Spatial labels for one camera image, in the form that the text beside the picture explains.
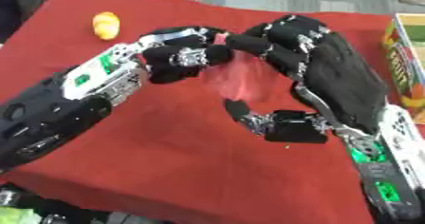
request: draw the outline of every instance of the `red table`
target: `red table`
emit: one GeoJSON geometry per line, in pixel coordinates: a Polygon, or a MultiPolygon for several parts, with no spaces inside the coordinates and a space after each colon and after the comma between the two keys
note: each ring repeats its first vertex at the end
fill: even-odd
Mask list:
{"type": "MultiPolygon", "coordinates": [[[[154,28],[204,25],[240,32],[282,15],[187,0],[48,0],[0,50],[0,100],[154,28]],[[121,20],[112,42],[92,34],[93,15],[107,10],[121,20]]],[[[309,15],[343,33],[389,80],[379,47],[388,16],[309,15]]],[[[276,93],[254,108],[305,109],[289,97],[288,79],[270,86],[276,93]]],[[[198,79],[146,85],[93,129],[5,178],[85,208],[180,224],[372,222],[338,139],[289,148],[263,141],[234,123],[220,96],[198,79]]]]}

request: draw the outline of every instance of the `yellow ball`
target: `yellow ball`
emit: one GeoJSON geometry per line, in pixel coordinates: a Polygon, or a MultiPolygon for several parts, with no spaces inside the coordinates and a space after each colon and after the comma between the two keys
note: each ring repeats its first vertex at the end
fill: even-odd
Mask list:
{"type": "Polygon", "coordinates": [[[120,19],[112,12],[102,12],[93,18],[95,34],[103,40],[111,40],[120,32],[120,19]]]}

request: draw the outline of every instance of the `fruit box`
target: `fruit box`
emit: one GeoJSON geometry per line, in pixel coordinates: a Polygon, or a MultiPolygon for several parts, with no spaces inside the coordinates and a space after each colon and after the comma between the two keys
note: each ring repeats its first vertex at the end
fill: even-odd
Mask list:
{"type": "Polygon", "coordinates": [[[425,14],[396,14],[383,44],[402,105],[425,124],[425,14]]]}

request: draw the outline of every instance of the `cardboard box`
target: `cardboard box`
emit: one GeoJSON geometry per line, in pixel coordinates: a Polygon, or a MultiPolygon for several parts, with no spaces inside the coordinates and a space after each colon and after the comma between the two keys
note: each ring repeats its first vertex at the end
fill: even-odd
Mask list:
{"type": "Polygon", "coordinates": [[[425,124],[425,14],[396,14],[383,43],[402,105],[425,124]]]}

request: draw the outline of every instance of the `robotic arm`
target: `robotic arm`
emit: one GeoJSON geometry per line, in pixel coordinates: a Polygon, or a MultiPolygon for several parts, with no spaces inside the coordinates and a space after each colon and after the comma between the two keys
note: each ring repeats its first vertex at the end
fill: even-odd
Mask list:
{"type": "Polygon", "coordinates": [[[338,32],[289,15],[231,35],[227,44],[291,78],[291,94],[317,111],[259,115],[244,102],[226,100],[236,121],[271,141],[325,142],[323,133],[331,130],[359,170],[378,223],[424,221],[425,141],[408,112],[387,102],[384,82],[338,32]]]}
{"type": "Polygon", "coordinates": [[[0,173],[36,160],[108,117],[145,80],[170,83],[231,60],[216,28],[162,29],[55,73],[0,107],[0,173]],[[143,54],[146,65],[139,55],[143,54]]]}

